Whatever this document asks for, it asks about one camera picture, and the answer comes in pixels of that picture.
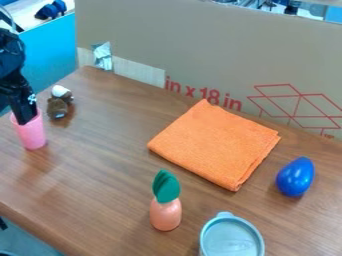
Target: small brown object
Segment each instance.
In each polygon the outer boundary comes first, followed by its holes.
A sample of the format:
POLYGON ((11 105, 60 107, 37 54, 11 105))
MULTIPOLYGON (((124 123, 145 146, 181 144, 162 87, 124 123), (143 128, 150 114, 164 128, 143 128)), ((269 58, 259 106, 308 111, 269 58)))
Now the small brown object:
POLYGON ((46 112, 51 119, 62 118, 68 114, 68 105, 62 99, 50 98, 46 112))
POLYGON ((55 85, 52 87, 51 97, 55 99, 61 99, 67 104, 71 104, 71 102, 74 100, 72 92, 61 85, 55 85))
POLYGON ((54 99, 61 99, 63 100, 66 104, 71 104, 71 102, 74 100, 74 96, 72 96, 72 92, 68 91, 61 97, 56 97, 53 94, 51 94, 52 98, 54 99))

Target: cardboard box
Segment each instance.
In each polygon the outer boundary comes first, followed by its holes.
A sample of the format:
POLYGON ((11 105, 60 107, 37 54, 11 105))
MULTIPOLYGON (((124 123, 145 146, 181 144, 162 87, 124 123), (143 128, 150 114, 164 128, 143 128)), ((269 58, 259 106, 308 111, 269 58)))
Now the cardboard box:
POLYGON ((77 0, 78 47, 166 70, 165 88, 342 138, 342 26, 199 0, 77 0))

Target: green cap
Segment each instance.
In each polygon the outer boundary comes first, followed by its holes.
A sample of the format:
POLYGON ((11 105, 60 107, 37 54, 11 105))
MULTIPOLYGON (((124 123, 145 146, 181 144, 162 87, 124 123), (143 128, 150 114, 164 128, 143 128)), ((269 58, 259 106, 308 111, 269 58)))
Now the green cap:
POLYGON ((160 170, 152 184, 153 194, 158 203, 169 203, 180 195, 180 184, 174 174, 166 170, 160 170))

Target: pink cup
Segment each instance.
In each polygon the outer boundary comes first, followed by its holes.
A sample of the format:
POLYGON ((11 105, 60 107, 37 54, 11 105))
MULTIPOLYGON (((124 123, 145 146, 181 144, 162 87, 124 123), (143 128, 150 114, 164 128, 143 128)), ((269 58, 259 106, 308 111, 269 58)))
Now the pink cup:
POLYGON ((19 125, 13 113, 11 113, 10 120, 26 149, 34 150, 46 144, 42 111, 40 109, 38 109, 37 116, 25 125, 19 125))

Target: orange towel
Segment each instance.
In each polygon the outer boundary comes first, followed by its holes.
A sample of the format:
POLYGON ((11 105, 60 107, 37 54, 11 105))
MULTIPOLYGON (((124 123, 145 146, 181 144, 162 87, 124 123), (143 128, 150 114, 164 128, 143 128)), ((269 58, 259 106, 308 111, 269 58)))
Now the orange towel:
POLYGON ((238 191, 278 143, 277 134, 201 100, 147 147, 219 186, 238 191))

